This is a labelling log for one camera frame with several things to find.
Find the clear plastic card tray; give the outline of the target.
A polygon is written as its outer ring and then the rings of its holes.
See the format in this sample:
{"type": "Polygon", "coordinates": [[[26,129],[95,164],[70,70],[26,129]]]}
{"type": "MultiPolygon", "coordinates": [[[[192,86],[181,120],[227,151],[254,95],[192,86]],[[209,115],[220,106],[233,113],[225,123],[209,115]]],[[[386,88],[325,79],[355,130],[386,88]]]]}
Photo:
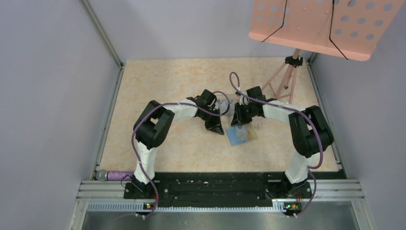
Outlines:
{"type": "Polygon", "coordinates": [[[235,113],[235,105],[240,103],[240,95],[215,93],[216,96],[216,108],[220,110],[220,113],[225,114],[227,117],[233,117],[235,113]]]}

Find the purple glitter microphone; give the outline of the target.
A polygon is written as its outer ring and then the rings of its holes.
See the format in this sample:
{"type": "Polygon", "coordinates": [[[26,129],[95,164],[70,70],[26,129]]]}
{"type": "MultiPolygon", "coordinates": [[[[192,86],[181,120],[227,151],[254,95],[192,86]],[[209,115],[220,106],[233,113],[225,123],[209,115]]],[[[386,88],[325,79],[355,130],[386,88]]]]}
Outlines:
{"type": "Polygon", "coordinates": [[[133,172],[127,171],[107,171],[99,170],[95,173],[95,180],[97,181],[122,181],[131,180],[133,172]]]}

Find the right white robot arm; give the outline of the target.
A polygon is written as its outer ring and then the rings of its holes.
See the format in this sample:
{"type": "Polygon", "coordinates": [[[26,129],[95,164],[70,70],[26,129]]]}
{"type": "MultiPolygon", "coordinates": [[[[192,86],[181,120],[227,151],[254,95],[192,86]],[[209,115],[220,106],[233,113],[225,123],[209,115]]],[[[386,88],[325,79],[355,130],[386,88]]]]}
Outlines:
{"type": "Polygon", "coordinates": [[[294,197],[307,181],[309,169],[321,166],[323,152],[334,142],[321,108],[313,105],[299,109],[274,98],[266,99],[260,86],[248,89],[241,97],[235,104],[231,126],[249,124],[256,116],[289,125],[295,154],[282,174],[277,191],[280,195],[294,197]]]}

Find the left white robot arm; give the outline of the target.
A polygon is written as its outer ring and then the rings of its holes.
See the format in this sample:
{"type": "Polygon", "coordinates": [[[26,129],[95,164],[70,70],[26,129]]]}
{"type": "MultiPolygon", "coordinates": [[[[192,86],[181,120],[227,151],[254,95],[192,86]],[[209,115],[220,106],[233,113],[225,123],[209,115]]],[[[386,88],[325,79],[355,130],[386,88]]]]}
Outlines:
{"type": "Polygon", "coordinates": [[[204,90],[201,95],[175,103],[150,101],[133,127],[131,143],[137,157],[137,166],[131,177],[135,192],[142,198],[153,194],[154,164],[160,145],[165,141],[173,122],[198,117],[205,129],[224,135],[216,105],[216,94],[204,90]]]}

